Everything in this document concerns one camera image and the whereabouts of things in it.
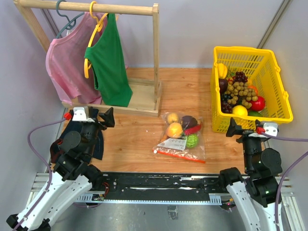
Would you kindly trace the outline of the green custard apple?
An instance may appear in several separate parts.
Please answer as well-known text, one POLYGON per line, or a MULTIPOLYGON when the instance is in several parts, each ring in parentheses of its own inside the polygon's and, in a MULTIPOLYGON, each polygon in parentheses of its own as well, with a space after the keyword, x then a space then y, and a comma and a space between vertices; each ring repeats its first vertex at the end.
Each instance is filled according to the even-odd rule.
POLYGON ((191 149, 195 148, 199 142, 197 134, 188 135, 186 138, 186 148, 191 149))

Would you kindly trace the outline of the red chili pepper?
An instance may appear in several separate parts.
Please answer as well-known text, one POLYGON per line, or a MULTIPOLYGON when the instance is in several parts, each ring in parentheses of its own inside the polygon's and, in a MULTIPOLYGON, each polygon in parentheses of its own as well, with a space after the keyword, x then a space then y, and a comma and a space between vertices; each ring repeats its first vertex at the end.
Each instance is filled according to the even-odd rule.
POLYGON ((184 134, 186 136, 195 134, 195 133, 199 132, 201 130, 201 128, 202 128, 202 125, 198 124, 198 125, 196 125, 194 127, 191 127, 191 128, 188 128, 188 129, 184 130, 184 134))

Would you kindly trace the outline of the dark purple bell pepper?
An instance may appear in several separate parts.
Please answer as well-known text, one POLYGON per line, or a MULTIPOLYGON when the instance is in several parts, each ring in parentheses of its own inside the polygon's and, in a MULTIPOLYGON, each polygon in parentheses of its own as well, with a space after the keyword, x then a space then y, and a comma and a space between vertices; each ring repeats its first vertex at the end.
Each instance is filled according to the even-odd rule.
POLYGON ((185 115, 181 118, 180 124, 183 130, 195 127, 198 125, 198 121, 193 116, 185 115))

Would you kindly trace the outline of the clear zip top bag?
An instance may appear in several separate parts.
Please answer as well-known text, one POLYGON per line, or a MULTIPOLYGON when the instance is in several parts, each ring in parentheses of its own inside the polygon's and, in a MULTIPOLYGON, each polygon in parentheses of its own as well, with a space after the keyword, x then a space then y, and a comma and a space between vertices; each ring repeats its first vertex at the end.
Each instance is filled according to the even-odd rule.
MULTIPOLYGON (((198 124, 202 125, 202 128, 199 132, 195 133, 198 135, 198 139, 199 139, 197 146, 195 148, 188 149, 186 148, 187 136, 184 134, 184 132, 182 136, 178 139, 173 139, 166 135, 166 129, 170 125, 167 122, 167 115, 169 113, 172 113, 172 112, 167 112, 162 115, 162 119, 164 120, 166 128, 161 136, 159 143, 152 149, 153 153, 168 155, 168 156, 185 159, 189 161, 194 161, 198 163, 205 163, 205 144, 204 144, 204 138, 202 135, 203 118, 193 116, 194 118, 197 119, 198 124)), ((180 120, 183 116, 189 116, 188 114, 185 114, 185 113, 180 113, 180 112, 175 112, 175 113, 177 113, 179 116, 178 123, 180 123, 180 120)))

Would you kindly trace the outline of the yellow peach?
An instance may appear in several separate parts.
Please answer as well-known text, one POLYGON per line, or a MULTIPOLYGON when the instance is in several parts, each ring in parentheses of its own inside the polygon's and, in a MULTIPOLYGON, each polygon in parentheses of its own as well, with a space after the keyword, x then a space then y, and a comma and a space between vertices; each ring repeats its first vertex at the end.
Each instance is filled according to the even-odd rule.
POLYGON ((183 129, 180 123, 174 122, 171 123, 166 129, 166 135, 173 139, 178 139, 182 136, 183 129))
POLYGON ((175 122, 178 123, 178 121, 179 121, 179 116, 178 116, 177 113, 169 113, 167 115, 167 122, 169 124, 172 124, 172 123, 175 123, 175 122))

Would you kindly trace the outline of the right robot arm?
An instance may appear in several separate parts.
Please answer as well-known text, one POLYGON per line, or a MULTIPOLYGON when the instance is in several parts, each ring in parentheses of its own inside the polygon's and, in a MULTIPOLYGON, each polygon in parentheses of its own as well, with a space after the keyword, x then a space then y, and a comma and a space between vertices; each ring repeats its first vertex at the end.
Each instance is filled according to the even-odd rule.
POLYGON ((274 122, 255 121, 255 129, 244 129, 234 118, 226 137, 238 135, 236 140, 243 145, 243 178, 236 167, 220 171, 218 187, 229 193, 248 231, 282 231, 282 180, 276 176, 282 173, 282 160, 278 151, 262 148, 262 143, 276 138, 279 129, 274 122))

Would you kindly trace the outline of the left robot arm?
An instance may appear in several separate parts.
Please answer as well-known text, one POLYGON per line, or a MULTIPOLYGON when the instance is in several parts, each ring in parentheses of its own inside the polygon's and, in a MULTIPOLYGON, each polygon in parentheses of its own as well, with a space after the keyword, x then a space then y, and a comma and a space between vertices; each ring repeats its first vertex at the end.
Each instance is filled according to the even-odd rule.
POLYGON ((101 187, 105 194, 110 190, 103 173, 90 161, 99 133, 115 126, 114 109, 100 113, 93 107, 75 107, 64 120, 80 124, 81 129, 69 131, 59 140, 60 155, 54 167, 48 169, 45 185, 23 211, 7 218, 14 231, 49 231, 83 193, 101 187))

